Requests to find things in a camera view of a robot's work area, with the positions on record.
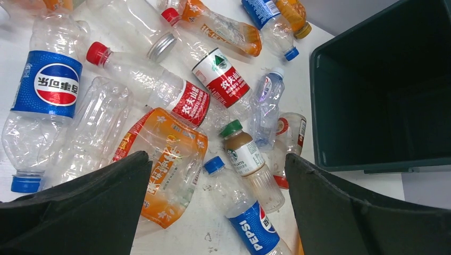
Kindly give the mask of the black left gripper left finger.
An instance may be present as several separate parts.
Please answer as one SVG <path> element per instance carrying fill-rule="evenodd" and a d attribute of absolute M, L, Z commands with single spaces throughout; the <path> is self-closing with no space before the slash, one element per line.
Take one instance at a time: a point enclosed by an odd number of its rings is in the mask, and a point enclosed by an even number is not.
<path fill-rule="evenodd" d="M 1 254 L 129 254 L 151 168 L 138 151 L 1 203 Z"/>

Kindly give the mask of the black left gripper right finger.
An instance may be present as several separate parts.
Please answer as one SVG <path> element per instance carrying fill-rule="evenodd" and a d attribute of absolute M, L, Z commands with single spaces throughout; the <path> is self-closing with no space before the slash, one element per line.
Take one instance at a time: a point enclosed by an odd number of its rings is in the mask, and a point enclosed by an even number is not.
<path fill-rule="evenodd" d="M 450 210 L 394 199 L 296 154 L 285 173 L 305 254 L 450 254 Z"/>

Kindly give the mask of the Pepsi bottle blue label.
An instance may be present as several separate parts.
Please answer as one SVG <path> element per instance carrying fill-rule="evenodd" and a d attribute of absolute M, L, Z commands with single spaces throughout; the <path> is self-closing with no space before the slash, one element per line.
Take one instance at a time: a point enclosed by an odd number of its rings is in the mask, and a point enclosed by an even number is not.
<path fill-rule="evenodd" d="M 292 254 L 251 189 L 219 156 L 204 164 L 210 194 L 250 254 Z"/>

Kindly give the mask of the clear bottle red cap label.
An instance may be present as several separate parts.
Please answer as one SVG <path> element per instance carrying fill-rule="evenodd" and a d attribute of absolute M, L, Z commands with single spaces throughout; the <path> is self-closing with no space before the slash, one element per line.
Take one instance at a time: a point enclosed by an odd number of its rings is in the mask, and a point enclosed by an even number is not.
<path fill-rule="evenodd" d="M 273 177 L 281 189 L 289 189 L 285 174 L 286 155 L 301 155 L 306 131 L 306 118 L 298 113 L 282 113 L 278 119 L 274 150 L 270 153 Z"/>

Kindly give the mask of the crushed orange label bottle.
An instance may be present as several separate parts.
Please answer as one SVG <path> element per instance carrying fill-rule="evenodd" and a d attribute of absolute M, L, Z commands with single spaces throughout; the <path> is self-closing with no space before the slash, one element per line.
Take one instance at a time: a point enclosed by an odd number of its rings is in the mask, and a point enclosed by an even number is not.
<path fill-rule="evenodd" d="M 145 151 L 152 161 L 136 236 L 166 229 L 189 206 L 208 147 L 204 131 L 173 113 L 153 108 L 120 142 L 113 161 Z"/>

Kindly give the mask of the Starbucks bottle green cap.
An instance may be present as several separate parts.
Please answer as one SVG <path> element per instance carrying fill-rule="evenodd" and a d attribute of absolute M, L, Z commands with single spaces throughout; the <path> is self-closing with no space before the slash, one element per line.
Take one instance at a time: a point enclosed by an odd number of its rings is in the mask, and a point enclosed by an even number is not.
<path fill-rule="evenodd" d="M 266 213 L 273 213 L 285 203 L 276 180 L 250 134 L 239 120 L 227 124 L 220 132 L 224 149 L 235 171 L 253 190 Z"/>

